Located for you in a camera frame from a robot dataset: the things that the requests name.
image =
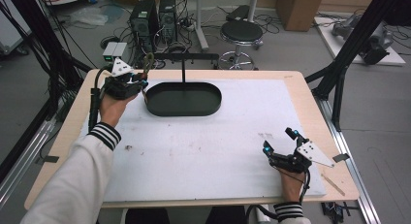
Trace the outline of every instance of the black tray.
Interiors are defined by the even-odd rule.
[[[146,93],[147,109],[159,116],[203,116],[218,111],[221,91],[207,82],[162,82]]]

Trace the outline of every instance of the floor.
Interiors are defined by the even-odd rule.
[[[93,7],[110,3],[110,0],[101,0]],[[57,7],[55,10],[61,19],[67,19],[70,13],[90,6],[85,1],[79,1]],[[208,52],[222,54],[233,50],[233,46],[219,37],[219,29],[215,26],[224,23],[225,13],[215,6],[205,5],[202,11],[203,20],[208,20],[204,24],[208,25],[204,32],[209,44]],[[226,12],[234,8],[221,7]],[[106,64],[102,57],[103,49],[100,48],[100,42],[112,34],[119,35],[127,27],[129,15],[115,6],[101,8],[103,12],[111,15],[109,22],[104,26],[91,27],[80,23],[67,25],[68,32],[96,67]],[[275,10],[270,9],[258,9],[256,15],[276,17]],[[400,30],[411,34],[408,29]],[[253,57],[260,70],[297,70],[304,76],[309,76],[332,62],[332,55],[315,27],[307,32],[289,32],[284,31],[281,24],[275,21],[269,26],[269,31],[278,33],[266,33],[264,45],[258,50],[244,49]],[[191,35],[191,40],[193,45],[189,48],[190,52],[200,52],[194,34]],[[401,44],[411,46],[411,41],[408,39],[400,41],[400,44],[393,43],[392,47],[396,52],[411,53],[410,48]],[[74,57],[92,66],[73,41],[69,41],[69,48]],[[341,109],[342,132],[381,223],[409,223],[411,219],[411,178],[408,171],[411,168],[411,56],[401,56],[407,64],[400,67],[352,64],[346,75]],[[178,63],[168,62],[166,68],[173,69],[179,66]],[[196,61],[188,67],[212,69],[209,61]],[[314,81],[310,87],[314,88],[317,84],[318,81]],[[47,76],[32,53],[27,56],[13,53],[1,58],[0,97],[2,161],[47,99]],[[0,223],[18,223],[24,215],[25,197],[40,169],[41,166],[35,163],[30,167],[0,210]],[[354,202],[348,203],[348,206],[355,205]],[[320,204],[304,203],[303,209],[312,223],[331,223],[328,217],[323,215]],[[100,223],[119,223],[121,213],[121,209],[103,209],[99,218]],[[169,208],[172,223],[204,223],[208,213],[209,208],[203,207]],[[364,223],[358,210],[350,210],[350,213],[351,216],[344,213],[346,223]]]

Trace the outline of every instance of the person's left hand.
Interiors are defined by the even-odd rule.
[[[105,94],[100,104],[101,121],[114,128],[117,125],[121,115],[123,115],[127,104],[136,97],[137,95],[126,100],[115,100],[110,95]]]

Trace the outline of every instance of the computer tower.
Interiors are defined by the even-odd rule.
[[[135,39],[145,52],[155,52],[155,35],[158,33],[158,15],[154,0],[137,0],[130,15],[130,24]]]
[[[163,43],[177,41],[175,0],[160,0],[158,9]]]

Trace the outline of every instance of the desk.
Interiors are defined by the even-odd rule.
[[[35,181],[32,190],[25,202],[29,208],[40,190],[52,174],[60,167],[71,143],[79,136],[82,123],[89,110],[89,88],[93,84],[97,71],[91,71],[79,91],[69,115],[64,122],[60,134],[57,136],[49,155],[59,156],[57,163],[45,163]],[[179,80],[180,71],[162,70],[150,71],[151,79]],[[320,146],[330,158],[338,154],[332,135],[321,115],[305,80],[299,72],[269,72],[269,71],[186,71],[187,79],[248,79],[248,80],[283,80],[288,88],[303,132],[307,138]],[[318,165],[327,195],[321,197],[306,197],[308,202],[350,201],[357,200],[359,192],[344,163],[337,163],[333,169]],[[239,204],[272,204],[280,202],[280,198],[230,199],[230,200],[197,200],[197,201],[169,201],[169,202],[140,202],[109,203],[103,208],[132,208],[132,207],[172,207],[172,206],[213,206]]]

